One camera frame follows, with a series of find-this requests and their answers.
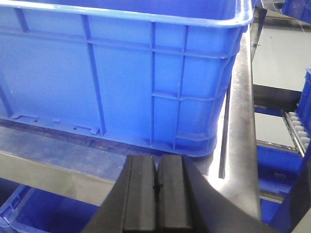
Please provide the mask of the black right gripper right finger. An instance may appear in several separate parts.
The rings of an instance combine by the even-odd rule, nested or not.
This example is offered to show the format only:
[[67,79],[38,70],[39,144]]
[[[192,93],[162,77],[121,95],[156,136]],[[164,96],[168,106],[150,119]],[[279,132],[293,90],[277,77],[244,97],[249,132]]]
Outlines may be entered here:
[[190,158],[163,155],[158,165],[161,233],[273,233],[203,177]]

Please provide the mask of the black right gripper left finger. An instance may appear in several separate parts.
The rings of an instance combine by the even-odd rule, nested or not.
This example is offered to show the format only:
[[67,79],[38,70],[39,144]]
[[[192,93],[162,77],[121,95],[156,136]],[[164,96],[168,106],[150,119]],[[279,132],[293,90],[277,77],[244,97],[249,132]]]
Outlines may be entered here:
[[156,232],[156,167],[151,156],[129,155],[84,233]]

